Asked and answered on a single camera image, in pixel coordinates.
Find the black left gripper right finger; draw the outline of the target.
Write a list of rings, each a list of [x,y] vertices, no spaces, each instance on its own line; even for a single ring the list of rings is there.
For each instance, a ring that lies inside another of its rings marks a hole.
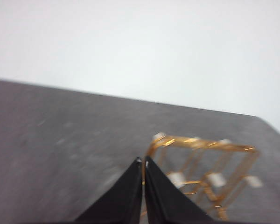
[[[214,223],[174,186],[149,156],[145,157],[145,200],[150,224]]]

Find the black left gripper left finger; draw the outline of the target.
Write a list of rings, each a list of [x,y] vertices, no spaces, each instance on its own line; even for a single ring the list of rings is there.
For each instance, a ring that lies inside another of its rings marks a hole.
[[[114,185],[75,222],[138,224],[142,204],[142,160],[137,157]]]

